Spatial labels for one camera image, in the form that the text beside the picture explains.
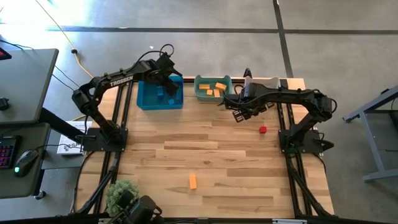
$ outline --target computer keyboard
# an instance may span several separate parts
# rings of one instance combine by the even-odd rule
[[[12,169],[14,167],[20,142],[20,136],[0,136],[0,169]]]

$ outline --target blue bin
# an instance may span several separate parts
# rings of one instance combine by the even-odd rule
[[[174,96],[170,96],[162,86],[138,82],[137,106],[143,110],[181,109],[184,103],[183,78],[178,75],[169,77],[178,85]]]

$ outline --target red block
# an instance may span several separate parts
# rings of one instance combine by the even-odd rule
[[[267,127],[261,126],[259,129],[260,134],[265,134],[267,132]]]

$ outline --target yellow block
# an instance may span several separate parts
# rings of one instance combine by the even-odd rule
[[[216,83],[216,88],[225,91],[226,85],[224,85],[222,83]]]
[[[191,188],[191,190],[194,190],[197,188],[197,177],[195,174],[189,175],[189,187]]]
[[[214,89],[214,96],[220,97],[220,91],[218,89]]]
[[[210,84],[199,84],[199,90],[209,90]]]

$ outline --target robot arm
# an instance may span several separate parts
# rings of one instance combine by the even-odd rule
[[[308,114],[299,122],[291,125],[286,132],[280,132],[280,146],[282,152],[300,151],[323,152],[331,147],[333,143],[319,139],[317,133],[306,133],[317,123],[327,121],[331,118],[331,102],[333,99],[322,94],[319,90],[286,90],[283,88],[272,89],[258,83],[249,83],[240,94],[223,94],[225,108],[234,110],[233,115],[236,122],[257,116],[267,110],[266,103],[290,103],[303,105]]]
[[[163,86],[168,94],[174,95],[178,90],[178,85],[169,78],[172,73],[182,76],[174,69],[170,56],[163,53],[156,61],[140,60],[130,68],[121,68],[118,72],[94,77],[89,83],[73,92],[72,100],[83,114],[91,116],[98,123],[100,133],[107,144],[118,144],[121,142],[119,128],[112,121],[106,120],[98,111],[98,105],[105,91],[130,81],[144,81]]]

